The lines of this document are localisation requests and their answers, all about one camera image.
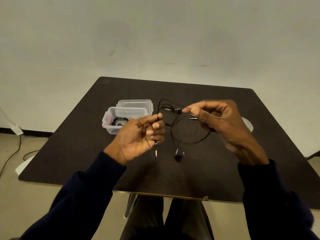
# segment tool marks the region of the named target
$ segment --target beige floor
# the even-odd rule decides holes
[[[18,181],[15,169],[20,165],[23,155],[40,149],[46,138],[22,137],[22,146],[7,163],[0,178],[0,240],[19,237],[33,222],[42,217],[61,187],[37,185]],[[19,137],[0,133],[0,167],[18,148]],[[320,174],[320,158],[314,158],[310,164]],[[110,201],[102,222],[94,235],[94,240],[118,240],[126,219],[123,218],[128,194],[115,193]],[[166,218],[171,199],[164,199]],[[250,239],[246,226],[245,212],[242,204],[204,202],[209,216],[214,237],[222,239]],[[312,210],[315,223],[313,230],[320,236],[320,211]]]

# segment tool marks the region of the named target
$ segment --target hand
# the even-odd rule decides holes
[[[269,163],[264,150],[244,124],[234,101],[201,101],[189,105],[182,111],[191,112],[205,130],[218,133],[226,148],[234,152],[241,163]]]
[[[115,139],[104,149],[104,153],[125,165],[157,143],[165,140],[165,123],[162,113],[130,119],[118,132]]]

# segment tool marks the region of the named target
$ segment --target wrist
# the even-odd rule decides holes
[[[235,154],[244,165],[269,164],[265,151],[254,138],[245,141]]]
[[[121,146],[117,145],[114,142],[111,142],[103,152],[111,157],[114,161],[118,162],[119,164],[125,166],[127,164],[126,157],[123,153]]]

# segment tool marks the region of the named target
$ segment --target plastic storage box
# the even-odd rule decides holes
[[[130,99],[130,100],[120,100],[117,107],[122,108],[145,108],[147,115],[152,115],[153,113],[153,103],[150,99]]]
[[[102,127],[106,128],[109,134],[117,134],[122,126],[111,125],[115,117],[125,117],[128,119],[140,118],[147,116],[146,108],[132,108],[132,107],[110,107],[108,111],[104,114],[102,119]]]

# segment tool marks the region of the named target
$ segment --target white wall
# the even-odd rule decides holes
[[[53,132],[99,76],[246,87],[309,156],[320,149],[319,6],[0,0],[0,106],[23,129]]]

